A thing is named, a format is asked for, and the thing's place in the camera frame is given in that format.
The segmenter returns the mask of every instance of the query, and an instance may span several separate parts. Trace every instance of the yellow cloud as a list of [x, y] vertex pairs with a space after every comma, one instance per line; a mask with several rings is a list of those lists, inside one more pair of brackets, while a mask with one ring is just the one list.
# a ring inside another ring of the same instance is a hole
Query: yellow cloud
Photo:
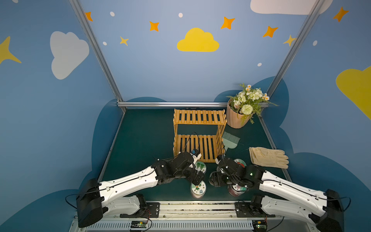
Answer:
[[341, 72], [336, 78], [336, 85], [371, 119], [371, 66], [363, 71], [347, 69]]
[[178, 42], [177, 48], [182, 52], [215, 52], [219, 48], [219, 43], [210, 32], [192, 28], [185, 38]]

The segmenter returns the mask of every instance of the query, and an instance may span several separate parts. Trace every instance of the jar lid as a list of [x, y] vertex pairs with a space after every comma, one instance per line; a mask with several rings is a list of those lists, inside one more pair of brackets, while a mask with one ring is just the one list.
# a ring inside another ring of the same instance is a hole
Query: jar lid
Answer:
[[194, 194], [202, 195], [206, 192], [206, 184], [205, 182], [201, 181], [199, 185], [191, 184], [191, 190]]
[[241, 187], [241, 186], [239, 186], [238, 184], [234, 184], [234, 185], [232, 185], [232, 187], [233, 187], [233, 189], [236, 190], [236, 191], [246, 191], [246, 190], [247, 190], [247, 188], [245, 188], [245, 187]]
[[196, 162], [196, 170], [201, 171], [203, 173], [206, 173], [206, 164], [201, 161]]
[[246, 163], [242, 159], [235, 159], [234, 161], [242, 167], [246, 167]]

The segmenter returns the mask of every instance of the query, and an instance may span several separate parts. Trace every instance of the green brush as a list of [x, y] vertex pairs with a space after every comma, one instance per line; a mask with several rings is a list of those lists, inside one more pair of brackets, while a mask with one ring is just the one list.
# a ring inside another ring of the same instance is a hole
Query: green brush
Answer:
[[229, 134], [227, 132], [223, 133], [222, 138], [223, 138], [224, 149], [226, 151], [228, 148], [231, 148], [231, 149], [236, 148], [238, 141], [240, 141], [239, 137]]

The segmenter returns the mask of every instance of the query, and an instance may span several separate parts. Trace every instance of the ventilation grille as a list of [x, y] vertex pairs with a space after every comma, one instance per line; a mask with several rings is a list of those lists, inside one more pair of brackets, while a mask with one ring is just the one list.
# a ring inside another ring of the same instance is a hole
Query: ventilation grille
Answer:
[[153, 229], [251, 229], [251, 222], [153, 222]]
[[[91, 226], [86, 227], [85, 231], [128, 231], [130, 229], [130, 221], [126, 222], [113, 222], [109, 220], [101, 220]], [[253, 229], [251, 220], [174, 220], [169, 222], [164, 221], [153, 221], [151, 230], [154, 231], [174, 231], [174, 230], [190, 230], [190, 231], [201, 231], [201, 230], [242, 230], [246, 231]]]
[[86, 231], [101, 231], [101, 230], [113, 230], [119, 231], [123, 229], [128, 229], [130, 227], [130, 223], [128, 222], [97, 222], [92, 224], [91, 226], [86, 227]]

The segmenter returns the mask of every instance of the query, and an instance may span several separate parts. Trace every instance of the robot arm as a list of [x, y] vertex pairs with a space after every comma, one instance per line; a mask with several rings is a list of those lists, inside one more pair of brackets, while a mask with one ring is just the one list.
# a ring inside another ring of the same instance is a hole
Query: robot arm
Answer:
[[255, 196], [250, 204], [252, 215], [277, 214], [309, 222], [321, 232], [344, 231], [344, 211], [337, 192], [308, 189], [279, 178], [262, 167], [243, 167], [224, 155], [218, 156], [216, 163], [221, 171], [211, 173], [211, 185], [238, 184], [287, 199]]
[[[104, 215], [115, 211], [113, 201], [139, 191], [160, 184], [170, 183], [174, 179], [186, 178], [194, 185], [200, 184], [204, 173], [196, 170], [196, 161], [201, 157], [198, 150], [191, 153], [182, 152], [177, 157], [168, 160], [158, 160], [152, 166], [116, 180], [102, 181], [89, 180], [80, 190], [76, 198], [79, 227], [86, 227], [99, 221]], [[130, 208], [129, 214], [139, 208]]]

